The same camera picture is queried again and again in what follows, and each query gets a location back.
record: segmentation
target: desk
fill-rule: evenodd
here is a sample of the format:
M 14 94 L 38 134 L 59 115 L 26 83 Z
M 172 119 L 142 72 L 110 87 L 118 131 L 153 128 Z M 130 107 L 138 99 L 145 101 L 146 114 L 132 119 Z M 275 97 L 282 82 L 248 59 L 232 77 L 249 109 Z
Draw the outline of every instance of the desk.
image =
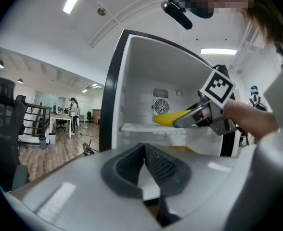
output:
M 68 115 L 52 115 L 50 116 L 50 133 L 52 133 L 51 121 L 52 119 L 59 119 L 59 120 L 69 120 L 70 127 L 69 127 L 69 138 L 71 138 L 71 126 L 72 126 L 72 117 Z

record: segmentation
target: black chair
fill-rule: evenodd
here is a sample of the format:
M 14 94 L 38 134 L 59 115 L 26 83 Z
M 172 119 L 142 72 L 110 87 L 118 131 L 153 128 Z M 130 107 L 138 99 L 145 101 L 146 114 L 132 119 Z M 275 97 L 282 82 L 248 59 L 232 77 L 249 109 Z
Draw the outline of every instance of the black chair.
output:
M 24 105 L 24 108 L 25 108 L 24 116 L 25 116 L 25 113 L 28 109 L 28 104 L 26 103 L 26 96 L 17 95 L 15 100 L 20 101 Z M 25 126 L 24 126 L 24 123 L 22 122 L 19 134 L 23 135 L 24 131 L 25 131 Z
M 18 135 L 25 107 L 13 99 L 15 83 L 0 78 L 0 186 L 14 190 L 28 181 L 28 170 L 18 157 Z
M 87 112 L 87 119 L 89 120 L 89 122 L 92 121 L 92 116 L 91 116 L 91 112 L 90 111 Z
M 57 125 L 60 125 L 60 127 L 56 127 L 56 130 L 58 130 L 58 129 L 66 130 L 66 127 L 63 126 L 63 125 L 66 124 L 66 121 L 65 121 L 65 120 L 57 119 L 57 120 L 56 120 L 56 124 L 57 124 Z

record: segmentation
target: cable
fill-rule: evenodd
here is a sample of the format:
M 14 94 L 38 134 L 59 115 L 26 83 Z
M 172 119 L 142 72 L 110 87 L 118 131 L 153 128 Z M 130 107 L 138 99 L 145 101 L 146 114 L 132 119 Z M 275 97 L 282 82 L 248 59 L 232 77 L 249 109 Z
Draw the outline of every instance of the cable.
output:
M 91 139 L 89 141 L 89 145 L 87 143 L 83 143 L 83 150 L 85 155 L 92 155 L 94 154 L 94 151 L 98 152 L 97 150 L 94 150 L 93 148 L 90 147 L 91 144 Z

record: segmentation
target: hair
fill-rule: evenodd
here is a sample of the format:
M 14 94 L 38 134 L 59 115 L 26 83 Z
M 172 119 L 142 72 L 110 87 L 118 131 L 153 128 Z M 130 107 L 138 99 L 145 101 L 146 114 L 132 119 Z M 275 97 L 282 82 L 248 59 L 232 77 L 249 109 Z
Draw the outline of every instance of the hair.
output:
M 78 107 L 78 102 L 76 101 L 75 98 L 71 98 L 70 101 L 74 100 L 74 102 L 76 103 L 77 107 Z
M 277 47 L 283 43 L 283 24 L 270 0 L 254 0 L 252 7 L 243 9 L 242 14 L 259 28 L 267 44 Z

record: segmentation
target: white plastic surface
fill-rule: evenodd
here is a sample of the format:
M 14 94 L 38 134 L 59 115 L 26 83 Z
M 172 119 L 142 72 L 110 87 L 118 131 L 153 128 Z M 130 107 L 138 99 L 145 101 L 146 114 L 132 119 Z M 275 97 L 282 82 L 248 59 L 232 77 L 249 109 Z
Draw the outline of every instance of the white plastic surface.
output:
M 125 123 L 121 131 L 128 132 L 185 132 L 184 128 L 171 128 L 164 127 L 158 124 L 139 124 L 139 123 Z
M 210 128 L 170 128 L 153 124 L 153 89 L 168 91 L 169 111 L 187 109 L 211 68 L 196 57 L 155 39 L 129 36 L 120 66 L 112 129 L 112 148 L 131 143 L 186 146 L 199 154 L 220 156 L 223 136 Z

